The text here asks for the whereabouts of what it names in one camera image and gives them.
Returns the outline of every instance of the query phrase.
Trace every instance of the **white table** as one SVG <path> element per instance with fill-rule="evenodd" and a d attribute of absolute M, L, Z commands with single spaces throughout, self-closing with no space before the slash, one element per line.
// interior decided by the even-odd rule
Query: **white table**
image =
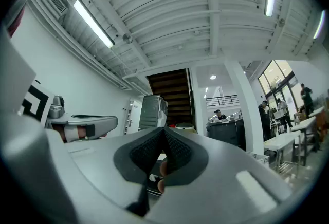
<path fill-rule="evenodd" d="M 313 113 L 310 113 L 310 114 L 309 114 L 309 117 L 310 117 L 310 118 L 311 118 L 311 117 L 314 117 L 314 116 L 320 114 L 323 110 L 324 110 L 324 107 L 320 107 L 319 109 L 316 109 L 315 111 L 313 111 Z"/>
<path fill-rule="evenodd" d="M 301 135 L 300 131 L 291 132 L 291 133 L 287 133 L 287 134 L 280 134 L 280 135 L 264 142 L 264 147 L 265 148 L 277 152 L 277 164 L 276 164 L 276 170 L 277 171 L 279 170 L 279 166 L 280 166 L 280 159 L 279 159 L 280 152 L 281 152 L 281 155 L 282 155 L 282 158 L 283 158 L 284 148 L 287 145 L 294 143 L 296 137 L 299 137 L 299 152 L 298 152 L 297 174 L 296 174 L 296 175 L 298 175 L 299 162 L 300 162 L 300 152 L 301 152 L 300 135 Z"/>
<path fill-rule="evenodd" d="M 282 115 L 282 116 L 279 116 L 279 117 L 276 117 L 276 118 L 273 118 L 272 120 L 277 120 L 277 119 L 281 119 L 282 117 L 284 117 L 286 114 Z"/>
<path fill-rule="evenodd" d="M 291 132 L 296 132 L 296 131 L 301 131 L 303 134 L 304 134 L 304 166 L 306 166 L 306 157 L 307 157 L 307 146 L 308 146 L 308 143 L 307 143 L 307 136 L 311 137 L 311 136 L 314 136 L 315 137 L 315 144 L 311 144 L 313 146 L 316 147 L 316 151 L 317 151 L 317 148 L 318 148 L 318 144 L 319 144 L 319 139 L 318 139 L 318 134 L 316 131 L 314 131 L 314 124 L 316 122 L 316 118 L 315 117 L 311 117 L 311 118 L 308 118 L 304 121 L 301 121 L 300 124 L 296 125 L 295 127 L 291 128 Z M 301 139 L 299 138 L 299 143 L 298 143 L 298 146 L 301 145 Z"/>

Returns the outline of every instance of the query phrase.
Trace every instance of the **wooden stair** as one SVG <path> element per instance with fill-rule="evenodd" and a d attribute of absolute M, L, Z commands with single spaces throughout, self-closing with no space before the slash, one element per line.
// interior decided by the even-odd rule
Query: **wooden stair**
<path fill-rule="evenodd" d="M 167 125 L 192 123 L 189 81 L 186 70 L 175 70 L 148 76 L 154 95 L 168 102 Z"/>

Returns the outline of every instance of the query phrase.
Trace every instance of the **black clothing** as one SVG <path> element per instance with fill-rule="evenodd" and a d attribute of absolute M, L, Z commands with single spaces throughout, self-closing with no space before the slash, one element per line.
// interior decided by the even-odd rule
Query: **black clothing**
<path fill-rule="evenodd" d="M 271 129 L 269 127 L 269 125 L 270 125 L 269 116 L 265 112 L 265 110 L 261 104 L 258 106 L 258 111 L 261 116 L 264 141 L 266 141 L 266 140 L 271 139 Z"/>
<path fill-rule="evenodd" d="M 308 87 L 305 87 L 301 92 L 300 95 L 304 101 L 304 105 L 308 106 L 309 104 L 312 104 L 312 98 L 310 96 L 310 93 L 312 92 L 312 90 Z"/>
<path fill-rule="evenodd" d="M 291 122 L 290 122 L 290 116 L 289 116 L 288 113 L 286 113 L 286 115 L 281 118 L 281 122 L 282 122 L 283 127 L 284 127 L 285 130 L 287 130 L 287 123 L 286 123 L 286 121 L 287 121 L 289 127 L 292 127 Z"/>
<path fill-rule="evenodd" d="M 306 118 L 309 118 L 309 114 L 313 113 L 313 102 L 310 103 L 309 105 L 305 105 L 305 113 L 306 113 Z"/>
<path fill-rule="evenodd" d="M 226 119 L 225 115 L 217 116 L 219 120 Z"/>

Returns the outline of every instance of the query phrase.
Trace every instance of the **ceiling beam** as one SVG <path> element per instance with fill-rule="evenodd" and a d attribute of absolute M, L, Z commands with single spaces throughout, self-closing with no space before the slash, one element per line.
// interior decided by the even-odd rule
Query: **ceiling beam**
<path fill-rule="evenodd" d="M 280 43 L 280 38 L 284 32 L 284 28 L 287 25 L 287 19 L 290 14 L 290 8 L 291 8 L 291 2 L 292 0 L 282 0 L 282 5 L 281 5 L 281 10 L 280 10 L 280 15 L 279 19 L 276 25 L 276 28 L 274 30 L 273 36 L 267 46 L 267 51 L 268 53 L 272 53 L 273 51 L 277 50 L 280 48 L 279 43 Z"/>
<path fill-rule="evenodd" d="M 301 49 L 304 47 L 304 44 L 306 43 L 306 41 L 313 39 L 313 36 L 317 29 L 316 19 L 318 18 L 318 20 L 320 21 L 320 16 L 321 16 L 321 12 L 320 12 L 320 15 L 317 13 L 317 8 L 316 8 L 315 4 L 313 3 L 312 11 L 308 18 L 306 29 L 304 30 L 304 33 L 303 33 L 302 37 L 300 38 L 296 48 L 293 50 L 293 54 L 295 56 L 297 56 L 299 54 Z"/>
<path fill-rule="evenodd" d="M 120 35 L 131 34 L 127 26 L 124 24 L 116 10 L 109 3 L 108 0 L 94 0 L 102 14 L 110 21 L 111 24 L 117 29 Z M 133 39 L 133 42 L 129 44 L 130 48 L 136 53 L 145 67 L 150 67 L 151 61 L 148 59 L 142 48 L 137 41 Z"/>
<path fill-rule="evenodd" d="M 218 65 L 218 64 L 222 64 L 223 62 L 224 62 L 223 57 L 217 57 L 217 56 L 196 57 L 189 60 L 182 60 L 170 64 L 161 64 L 161 65 L 153 66 L 151 68 L 138 70 L 136 73 L 127 75 L 123 78 L 128 79 L 131 77 L 138 77 L 140 79 L 141 76 L 147 77 L 150 75 L 155 75 L 168 71 L 186 69 L 190 67 Z"/>
<path fill-rule="evenodd" d="M 208 0 L 209 10 L 219 10 L 220 0 Z M 218 33 L 220 31 L 220 15 L 218 13 L 210 14 L 210 54 L 217 55 Z"/>

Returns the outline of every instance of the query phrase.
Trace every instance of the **man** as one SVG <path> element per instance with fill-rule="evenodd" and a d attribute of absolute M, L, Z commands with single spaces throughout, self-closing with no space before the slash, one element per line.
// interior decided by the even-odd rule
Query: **man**
<path fill-rule="evenodd" d="M 261 116 L 264 141 L 269 140 L 271 138 L 271 129 L 269 127 L 269 125 L 270 125 L 269 117 L 268 117 L 268 114 L 265 111 L 266 106 L 267 106 L 267 101 L 263 101 L 258 106 L 258 111 L 259 111 L 259 114 Z"/>
<path fill-rule="evenodd" d="M 289 127 L 291 128 L 291 122 L 290 122 L 290 117 L 289 117 L 289 113 L 288 113 L 288 105 L 285 101 L 281 101 L 280 98 L 278 98 L 278 109 L 279 110 L 283 110 L 284 116 L 281 118 L 281 122 L 284 126 L 285 131 L 287 132 L 287 123 Z"/>
<path fill-rule="evenodd" d="M 217 115 L 219 120 L 226 119 L 226 116 L 221 114 L 221 110 L 216 110 L 214 113 Z"/>
<path fill-rule="evenodd" d="M 300 96 L 304 101 L 306 118 L 309 118 L 309 114 L 313 112 L 313 100 L 310 96 L 312 90 L 310 88 L 305 87 L 304 83 L 301 85 L 302 90 L 300 92 Z"/>

